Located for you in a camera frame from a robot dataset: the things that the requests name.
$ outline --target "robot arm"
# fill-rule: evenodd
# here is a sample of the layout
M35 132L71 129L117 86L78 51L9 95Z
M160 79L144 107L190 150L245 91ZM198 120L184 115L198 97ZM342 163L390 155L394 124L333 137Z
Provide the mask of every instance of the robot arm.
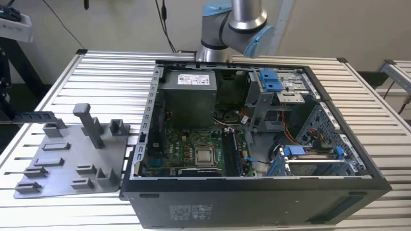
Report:
M196 60L225 62L228 47L256 58L268 49L273 26L266 24L266 11L260 0L218 0L202 7L201 47Z

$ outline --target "gray peg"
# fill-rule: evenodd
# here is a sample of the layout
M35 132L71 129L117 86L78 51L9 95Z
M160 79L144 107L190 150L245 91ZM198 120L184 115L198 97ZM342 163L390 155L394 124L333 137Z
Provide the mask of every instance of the gray peg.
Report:
M99 137L98 130L94 126L93 119L89 115L89 104L87 103L77 103L74 109L71 110L74 116L77 116L81 120L83 129L89 136L90 142L94 148L99 149L103 147L103 143Z

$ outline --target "green circuit board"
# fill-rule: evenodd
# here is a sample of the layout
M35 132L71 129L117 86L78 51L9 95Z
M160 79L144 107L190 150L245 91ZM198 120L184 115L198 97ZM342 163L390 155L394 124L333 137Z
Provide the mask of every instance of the green circuit board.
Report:
M238 152L246 151L244 145L242 132L236 134ZM196 166L194 150L205 148L212 150L213 164L209 166ZM146 176L149 177L173 177L177 169L181 168L218 168L224 173L224 155L221 131L209 130L168 130L165 133L165 157L149 160Z

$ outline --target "slotted metal table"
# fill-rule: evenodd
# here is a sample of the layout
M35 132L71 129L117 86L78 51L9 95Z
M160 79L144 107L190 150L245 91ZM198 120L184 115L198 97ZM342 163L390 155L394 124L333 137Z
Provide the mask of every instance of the slotted metal table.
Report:
M384 60L378 67L411 95L411 61Z
M77 123L78 118L70 113L73 106L89 103L90 113L101 123L121 118L131 124L127 155L137 141L156 59L193 60L193 55L106 51L74 55L35 110L53 111L65 123ZM336 226L222 230L411 230L411 128L350 65L334 58L278 56L256 59L234 56L233 62L310 67L393 190ZM41 127L25 124L0 155L0 228L7 227L11 231L140 230L131 207L118 200L117 193L13 199L13 187L43 137Z

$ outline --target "sticker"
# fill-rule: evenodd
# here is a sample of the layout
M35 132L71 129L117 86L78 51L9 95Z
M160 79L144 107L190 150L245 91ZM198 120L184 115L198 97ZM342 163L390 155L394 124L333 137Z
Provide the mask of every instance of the sticker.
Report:
M248 121L248 116L244 115L242 119L241 119L241 124L245 124Z
M209 75L186 75L180 74L178 85L209 85Z
M289 83L289 82L282 82L282 86L284 86L284 87L292 87L292 83Z
M212 205L170 205L172 220L209 220Z

